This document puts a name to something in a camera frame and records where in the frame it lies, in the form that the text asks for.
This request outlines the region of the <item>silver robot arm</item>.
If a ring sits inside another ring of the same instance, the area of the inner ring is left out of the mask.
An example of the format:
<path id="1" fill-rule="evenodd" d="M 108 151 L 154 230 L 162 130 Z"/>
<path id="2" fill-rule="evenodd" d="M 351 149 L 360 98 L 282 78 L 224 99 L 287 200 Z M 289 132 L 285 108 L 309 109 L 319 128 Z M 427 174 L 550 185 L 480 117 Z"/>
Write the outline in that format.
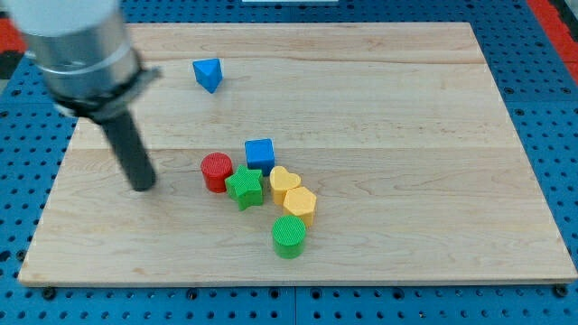
<path id="1" fill-rule="evenodd" d="M 4 0 L 64 115 L 98 124 L 123 115 L 153 80 L 134 48 L 117 0 Z"/>

